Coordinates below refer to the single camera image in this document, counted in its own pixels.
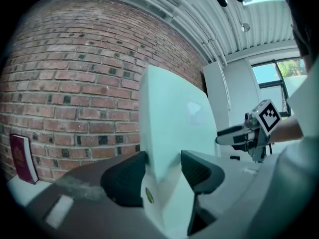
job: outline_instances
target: sky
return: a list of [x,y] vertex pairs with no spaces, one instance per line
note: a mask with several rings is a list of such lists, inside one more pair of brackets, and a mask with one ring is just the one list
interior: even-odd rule
[[273,64],[253,67],[258,84],[278,81],[279,76]]

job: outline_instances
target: tree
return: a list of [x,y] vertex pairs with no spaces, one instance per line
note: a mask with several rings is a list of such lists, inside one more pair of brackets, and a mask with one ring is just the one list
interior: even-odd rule
[[278,67],[283,77],[307,75],[305,63],[302,59],[279,62]]

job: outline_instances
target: human arm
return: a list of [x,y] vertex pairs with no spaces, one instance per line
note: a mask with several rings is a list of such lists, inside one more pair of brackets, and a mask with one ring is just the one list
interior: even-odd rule
[[271,133],[269,143],[298,140],[303,137],[303,132],[295,116],[280,121]]

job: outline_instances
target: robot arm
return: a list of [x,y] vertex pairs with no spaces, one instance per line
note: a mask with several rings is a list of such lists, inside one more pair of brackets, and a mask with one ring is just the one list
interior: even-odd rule
[[271,100],[263,100],[250,113],[245,114],[243,124],[217,132],[216,143],[246,151],[253,161],[262,162],[266,157],[270,134],[280,120],[281,116]]

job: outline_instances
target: yellow sticker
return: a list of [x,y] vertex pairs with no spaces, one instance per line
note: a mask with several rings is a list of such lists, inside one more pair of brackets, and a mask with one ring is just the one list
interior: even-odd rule
[[151,194],[151,192],[149,191],[148,188],[145,188],[145,192],[146,192],[146,196],[148,197],[149,202],[151,204],[154,203],[154,199],[153,199],[152,194]]

